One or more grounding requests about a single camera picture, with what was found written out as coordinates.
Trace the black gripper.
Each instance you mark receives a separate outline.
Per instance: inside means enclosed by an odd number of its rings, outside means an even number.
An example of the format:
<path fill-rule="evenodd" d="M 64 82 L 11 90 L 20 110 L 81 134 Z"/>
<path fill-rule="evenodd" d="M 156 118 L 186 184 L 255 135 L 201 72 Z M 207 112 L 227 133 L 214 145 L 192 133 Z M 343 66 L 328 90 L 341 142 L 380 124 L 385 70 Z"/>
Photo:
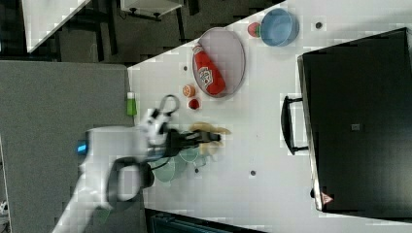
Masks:
<path fill-rule="evenodd" d="M 173 157 L 181 150 L 191 148 L 193 144 L 219 142 L 221 139 L 220 134 L 211 132 L 198 131 L 192 134 L 191 132 L 179 132 L 176 129 L 170 129 L 165 141 L 164 156 Z"/>

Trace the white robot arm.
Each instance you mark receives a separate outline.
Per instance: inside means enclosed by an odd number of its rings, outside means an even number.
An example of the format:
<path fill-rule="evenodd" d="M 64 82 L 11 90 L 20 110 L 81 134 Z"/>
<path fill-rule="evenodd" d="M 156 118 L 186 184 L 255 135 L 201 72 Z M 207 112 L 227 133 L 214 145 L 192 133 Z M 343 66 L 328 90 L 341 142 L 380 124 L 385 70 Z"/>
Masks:
<path fill-rule="evenodd" d="M 151 162 L 174 157 L 186 149 L 220 145 L 227 132 L 206 122 L 193 124 L 187 132 L 164 124 L 88 130 L 81 174 L 51 233 L 84 233 L 95 210 L 129 209 L 137 201 L 138 192 L 153 184 Z"/>

